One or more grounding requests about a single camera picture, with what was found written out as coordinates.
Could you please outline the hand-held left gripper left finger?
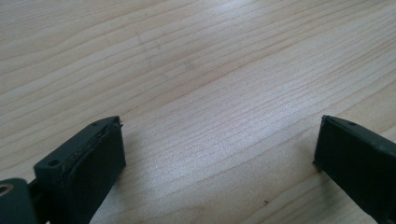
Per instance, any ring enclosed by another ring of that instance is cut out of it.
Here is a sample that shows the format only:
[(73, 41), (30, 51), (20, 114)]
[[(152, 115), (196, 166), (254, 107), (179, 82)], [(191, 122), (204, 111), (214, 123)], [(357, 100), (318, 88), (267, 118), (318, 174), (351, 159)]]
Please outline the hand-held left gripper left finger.
[(35, 166), (51, 224), (89, 224), (126, 165), (120, 118), (97, 120)]

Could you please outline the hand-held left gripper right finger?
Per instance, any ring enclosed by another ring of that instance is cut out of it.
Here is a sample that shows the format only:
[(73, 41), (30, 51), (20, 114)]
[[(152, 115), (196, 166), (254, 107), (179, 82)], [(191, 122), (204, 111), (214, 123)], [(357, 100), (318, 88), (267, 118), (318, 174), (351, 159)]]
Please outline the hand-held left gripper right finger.
[(355, 122), (324, 116), (314, 164), (378, 224), (396, 224), (396, 143)]

